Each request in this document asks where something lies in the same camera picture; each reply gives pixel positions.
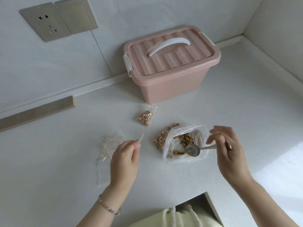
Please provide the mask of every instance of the wall socket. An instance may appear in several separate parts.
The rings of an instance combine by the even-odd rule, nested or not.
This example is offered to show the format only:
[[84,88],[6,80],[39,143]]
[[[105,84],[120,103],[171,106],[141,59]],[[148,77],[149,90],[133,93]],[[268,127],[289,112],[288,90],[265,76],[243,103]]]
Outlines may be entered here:
[[21,9],[19,12],[45,42],[71,35],[52,2]]

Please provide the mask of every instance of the bracelet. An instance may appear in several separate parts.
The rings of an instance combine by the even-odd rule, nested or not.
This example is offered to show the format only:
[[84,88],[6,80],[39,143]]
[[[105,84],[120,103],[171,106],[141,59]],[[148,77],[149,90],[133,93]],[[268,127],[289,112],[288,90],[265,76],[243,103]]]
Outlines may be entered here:
[[102,200],[101,200],[101,194],[98,196],[98,202],[101,204],[101,206],[106,209],[108,212],[114,214],[114,215],[119,215],[120,213],[116,212],[115,210],[109,208]]

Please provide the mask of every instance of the spoon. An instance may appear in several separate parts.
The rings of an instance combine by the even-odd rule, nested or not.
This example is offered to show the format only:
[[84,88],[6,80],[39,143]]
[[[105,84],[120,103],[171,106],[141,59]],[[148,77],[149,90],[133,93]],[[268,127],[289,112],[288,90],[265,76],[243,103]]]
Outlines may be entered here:
[[[228,142],[225,142],[225,146],[226,146],[227,150],[231,150],[232,149],[231,145]],[[201,150],[208,150],[208,149],[217,149],[217,145],[214,144],[214,145],[211,145],[211,146],[199,147],[199,146],[197,146],[195,144],[188,144],[185,147],[186,153],[189,156],[192,156],[192,157],[197,157],[200,154]]]

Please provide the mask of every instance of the white countertop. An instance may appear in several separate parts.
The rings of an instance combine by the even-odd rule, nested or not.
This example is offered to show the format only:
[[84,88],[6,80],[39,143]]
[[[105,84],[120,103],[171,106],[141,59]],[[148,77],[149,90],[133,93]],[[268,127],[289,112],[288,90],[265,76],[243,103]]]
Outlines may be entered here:
[[256,226],[221,176],[215,151],[192,163],[162,161],[153,140],[173,122],[233,126],[253,175],[303,225],[302,98],[240,45],[222,49],[200,89],[155,103],[148,127],[134,120],[142,103],[138,86],[127,80],[76,97],[73,109],[0,133],[0,225],[76,226],[109,184],[104,161],[96,186],[104,136],[119,133],[128,140],[144,133],[138,177],[113,227],[205,191],[224,226]]

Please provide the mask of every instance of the pink plastic storage box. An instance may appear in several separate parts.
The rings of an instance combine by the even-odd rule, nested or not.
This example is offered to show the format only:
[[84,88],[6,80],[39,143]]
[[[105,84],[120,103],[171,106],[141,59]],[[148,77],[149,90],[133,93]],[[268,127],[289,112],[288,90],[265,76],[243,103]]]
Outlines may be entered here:
[[129,76],[146,103],[199,88],[221,53],[195,26],[183,26],[127,42],[123,47]]

